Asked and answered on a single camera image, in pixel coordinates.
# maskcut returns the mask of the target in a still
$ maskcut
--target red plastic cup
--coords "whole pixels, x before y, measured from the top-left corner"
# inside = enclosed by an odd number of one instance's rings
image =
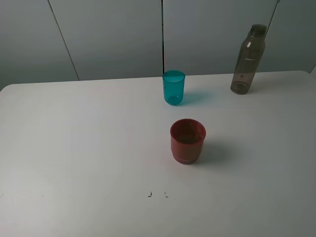
[[[173,157],[182,164],[191,164],[198,159],[206,136],[204,126],[193,119],[176,121],[170,129]]]

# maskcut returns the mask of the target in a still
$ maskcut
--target cup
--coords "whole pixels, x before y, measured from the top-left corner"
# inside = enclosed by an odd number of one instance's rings
[[[185,77],[180,71],[168,71],[163,74],[163,96],[168,104],[177,105],[182,101]]]
[[[202,151],[206,131],[204,126],[193,119],[176,121],[170,129],[171,151],[176,161],[191,164]]]

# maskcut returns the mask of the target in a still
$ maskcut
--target gray wall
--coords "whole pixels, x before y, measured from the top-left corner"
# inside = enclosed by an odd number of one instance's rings
[[[165,70],[233,73],[251,25],[268,25],[277,0],[164,0]]]
[[[316,1],[281,0],[277,5],[259,71],[302,70],[316,66]]]
[[[77,80],[45,0],[1,0],[0,90],[12,83]]]
[[[162,75],[160,0],[50,0],[80,80]]]

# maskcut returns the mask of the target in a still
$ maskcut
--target brown transparent bottle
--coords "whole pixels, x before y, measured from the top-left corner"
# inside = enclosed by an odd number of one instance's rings
[[[232,92],[238,95],[244,95],[250,89],[265,50],[266,31],[267,27],[264,25],[253,25],[241,45],[231,84]]]

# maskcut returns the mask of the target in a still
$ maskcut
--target white table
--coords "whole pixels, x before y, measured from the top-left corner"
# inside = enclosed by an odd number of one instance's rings
[[[260,73],[20,84],[0,93],[1,237],[314,237],[316,80]],[[169,129],[206,128],[176,162]]]

